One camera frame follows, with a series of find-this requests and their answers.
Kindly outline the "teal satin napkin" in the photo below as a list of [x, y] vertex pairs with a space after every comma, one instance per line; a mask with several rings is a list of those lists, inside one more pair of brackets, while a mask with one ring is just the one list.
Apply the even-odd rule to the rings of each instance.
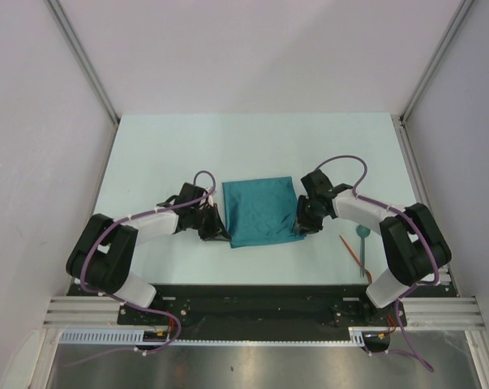
[[294, 231], [297, 197], [292, 177], [222, 184], [225, 227], [233, 249], [301, 241]]

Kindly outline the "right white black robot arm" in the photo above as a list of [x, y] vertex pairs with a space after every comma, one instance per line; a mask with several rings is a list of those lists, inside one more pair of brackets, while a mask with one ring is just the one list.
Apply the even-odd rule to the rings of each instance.
[[451, 250], [426, 205], [382, 203], [350, 185], [334, 186], [320, 169], [302, 177], [301, 183], [307, 193], [298, 197], [296, 233], [318, 233], [330, 217], [353, 221], [381, 236], [388, 269], [367, 287], [368, 299], [358, 305], [364, 323], [379, 324], [389, 305], [429, 275], [436, 283], [438, 270], [451, 261]]

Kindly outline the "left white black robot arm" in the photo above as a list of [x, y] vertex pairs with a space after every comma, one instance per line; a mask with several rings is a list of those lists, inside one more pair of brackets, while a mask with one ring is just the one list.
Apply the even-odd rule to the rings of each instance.
[[229, 242], [212, 190], [185, 183], [152, 210], [114, 220], [97, 213], [89, 219], [66, 262], [66, 272], [89, 292], [109, 294], [135, 306], [145, 323], [158, 322], [164, 314], [157, 290], [131, 272], [135, 248], [158, 237], [193, 229], [199, 239]]

